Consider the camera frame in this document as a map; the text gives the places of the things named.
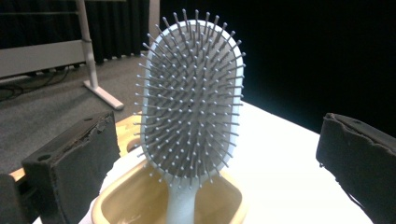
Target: white table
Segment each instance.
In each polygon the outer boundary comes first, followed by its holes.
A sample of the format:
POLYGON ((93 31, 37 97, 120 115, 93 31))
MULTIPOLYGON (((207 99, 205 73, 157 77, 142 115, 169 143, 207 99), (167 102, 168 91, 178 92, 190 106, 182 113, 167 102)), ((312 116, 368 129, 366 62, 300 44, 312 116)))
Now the white table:
MULTIPOLYGON (((315 158, 319 135, 244 103, 226 171, 246 193, 245 223, 372 223, 315 158)), ((119 159, 103 188, 141 162, 141 148, 119 159)), ((81 221, 91 223, 91 212, 81 221)))

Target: black foam block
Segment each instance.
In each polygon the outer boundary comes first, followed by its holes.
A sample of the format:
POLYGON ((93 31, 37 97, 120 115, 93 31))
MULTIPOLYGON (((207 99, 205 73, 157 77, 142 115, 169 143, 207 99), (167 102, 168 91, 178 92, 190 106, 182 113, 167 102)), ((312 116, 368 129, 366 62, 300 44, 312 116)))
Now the black foam block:
POLYGON ((327 114, 317 160, 374 223, 396 223, 395 138, 359 120, 327 114))
POLYGON ((43 223, 79 223, 120 157, 112 112, 83 119, 22 161, 43 223))
POLYGON ((29 223, 14 178, 0 175, 0 223, 29 223))

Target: hairbrush head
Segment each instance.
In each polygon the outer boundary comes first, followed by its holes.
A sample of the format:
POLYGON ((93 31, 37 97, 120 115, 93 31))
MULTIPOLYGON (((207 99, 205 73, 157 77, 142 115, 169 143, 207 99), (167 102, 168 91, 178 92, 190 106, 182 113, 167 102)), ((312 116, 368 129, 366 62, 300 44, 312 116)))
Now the hairbrush head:
POLYGON ((169 26, 153 39, 146 66, 141 143, 172 186, 201 186, 218 174, 235 147, 243 64, 234 32, 205 21, 169 26))

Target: gray carpet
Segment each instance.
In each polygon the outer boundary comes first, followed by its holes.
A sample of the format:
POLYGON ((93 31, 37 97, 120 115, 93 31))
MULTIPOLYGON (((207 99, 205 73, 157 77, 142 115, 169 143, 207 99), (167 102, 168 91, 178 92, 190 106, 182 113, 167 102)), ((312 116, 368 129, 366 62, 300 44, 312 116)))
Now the gray carpet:
MULTIPOLYGON (((99 85, 125 104, 121 111, 85 88, 82 81, 88 79, 85 66, 70 69, 67 77, 59 84, 25 93, 15 99, 0 102, 0 173, 10 173, 21 167, 21 160, 43 147, 51 139, 73 124, 92 114, 113 110, 116 122, 140 110, 134 102, 141 99, 134 95, 141 92, 135 83, 142 82, 137 74, 144 69, 144 57, 123 57, 96 66, 99 85)), ((64 72, 58 72, 60 79, 64 72)), ((13 80, 24 88, 40 85, 48 75, 13 80)))

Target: paddle brush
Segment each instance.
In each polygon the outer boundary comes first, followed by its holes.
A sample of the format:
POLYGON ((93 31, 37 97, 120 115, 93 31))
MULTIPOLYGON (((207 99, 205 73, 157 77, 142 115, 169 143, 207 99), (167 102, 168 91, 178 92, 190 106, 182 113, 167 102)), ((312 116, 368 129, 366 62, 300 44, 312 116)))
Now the paddle brush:
POLYGON ((168 224, 193 223, 195 194, 219 175, 236 147, 243 64, 233 35, 209 22, 183 20, 153 38, 144 79, 141 144, 143 154, 169 186, 168 224))

